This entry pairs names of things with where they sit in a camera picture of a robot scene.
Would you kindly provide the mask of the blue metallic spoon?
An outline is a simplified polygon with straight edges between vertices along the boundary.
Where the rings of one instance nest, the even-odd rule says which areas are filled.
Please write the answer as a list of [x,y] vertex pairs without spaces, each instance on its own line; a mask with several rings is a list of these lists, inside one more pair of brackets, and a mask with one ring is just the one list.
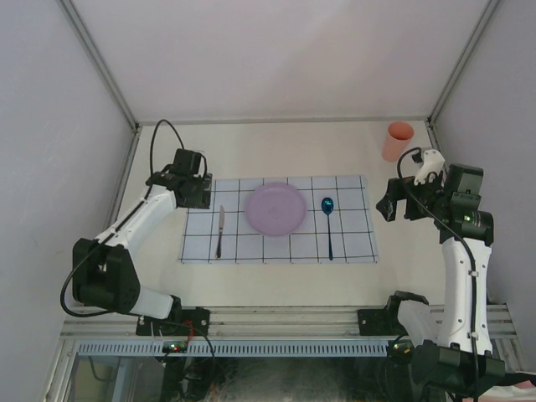
[[333,260],[330,215],[334,210],[334,202],[333,202],[333,200],[331,198],[325,197],[321,202],[321,207],[322,207],[323,213],[327,217],[328,259]]

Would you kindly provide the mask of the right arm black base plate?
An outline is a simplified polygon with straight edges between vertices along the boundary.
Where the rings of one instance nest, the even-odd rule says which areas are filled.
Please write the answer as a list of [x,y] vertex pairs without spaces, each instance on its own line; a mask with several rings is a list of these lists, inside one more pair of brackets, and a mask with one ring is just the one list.
[[361,336],[398,336],[406,334],[394,313],[382,309],[357,310],[359,334]]

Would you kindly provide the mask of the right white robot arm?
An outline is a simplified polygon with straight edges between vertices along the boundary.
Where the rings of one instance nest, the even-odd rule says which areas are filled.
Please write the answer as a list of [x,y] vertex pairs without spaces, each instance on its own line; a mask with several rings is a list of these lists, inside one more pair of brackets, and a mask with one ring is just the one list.
[[505,374],[505,364],[492,356],[487,325],[487,266],[494,241],[491,214],[479,209],[483,171],[452,164],[448,172],[391,178],[376,209],[388,222],[397,203],[406,202],[405,218],[431,218],[440,231],[446,268],[442,324],[433,338],[414,331],[411,368],[423,387],[477,399]]

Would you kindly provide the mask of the silver table knife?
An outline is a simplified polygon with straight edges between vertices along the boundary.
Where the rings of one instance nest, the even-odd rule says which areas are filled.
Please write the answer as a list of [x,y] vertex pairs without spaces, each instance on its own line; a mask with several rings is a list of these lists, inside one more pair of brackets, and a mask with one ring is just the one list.
[[225,210],[224,210],[224,206],[221,205],[219,207],[218,241],[217,241],[217,247],[215,251],[215,257],[217,259],[220,259],[222,255],[222,238],[223,238],[223,232],[224,232],[224,222],[225,222]]

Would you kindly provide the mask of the purple plastic plate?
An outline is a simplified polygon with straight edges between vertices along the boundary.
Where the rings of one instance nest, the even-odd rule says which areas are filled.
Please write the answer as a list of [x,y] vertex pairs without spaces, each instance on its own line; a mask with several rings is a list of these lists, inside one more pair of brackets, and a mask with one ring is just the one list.
[[245,201],[245,217],[261,235],[290,235],[302,224],[307,203],[298,189],[287,183],[263,184]]

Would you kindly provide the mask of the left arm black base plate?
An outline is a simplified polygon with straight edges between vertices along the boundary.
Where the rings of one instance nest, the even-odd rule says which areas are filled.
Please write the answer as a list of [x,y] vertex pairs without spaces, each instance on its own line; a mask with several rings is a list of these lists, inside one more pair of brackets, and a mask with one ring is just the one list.
[[141,337],[186,337],[207,336],[209,332],[210,310],[202,307],[183,309],[179,318],[156,319],[140,317],[135,334]]

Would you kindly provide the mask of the pink plastic cup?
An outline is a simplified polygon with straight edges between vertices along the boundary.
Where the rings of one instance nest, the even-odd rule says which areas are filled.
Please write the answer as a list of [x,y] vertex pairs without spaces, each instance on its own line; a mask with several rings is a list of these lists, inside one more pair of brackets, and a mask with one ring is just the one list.
[[409,145],[415,134],[413,126],[405,121],[396,121],[389,125],[384,140],[382,158],[395,162]]

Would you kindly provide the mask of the blue checkered cloth placemat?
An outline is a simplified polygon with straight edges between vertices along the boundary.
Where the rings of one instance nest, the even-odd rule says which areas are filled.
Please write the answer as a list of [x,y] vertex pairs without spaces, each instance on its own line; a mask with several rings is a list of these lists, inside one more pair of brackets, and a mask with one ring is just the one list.
[[214,181],[187,212],[184,264],[358,264],[379,260],[365,177]]

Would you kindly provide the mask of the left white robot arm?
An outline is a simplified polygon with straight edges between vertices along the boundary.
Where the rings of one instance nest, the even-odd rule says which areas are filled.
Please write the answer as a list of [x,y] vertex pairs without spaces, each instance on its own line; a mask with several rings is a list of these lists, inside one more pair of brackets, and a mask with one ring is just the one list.
[[127,212],[94,239],[79,239],[73,247],[73,269],[66,279],[60,304],[72,317],[65,302],[67,287],[75,301],[98,307],[94,315],[117,312],[145,316],[164,334],[173,335],[183,326],[180,299],[147,288],[139,281],[134,255],[164,218],[176,209],[208,209],[212,174],[206,157],[178,149],[173,162],[151,172],[141,197]]

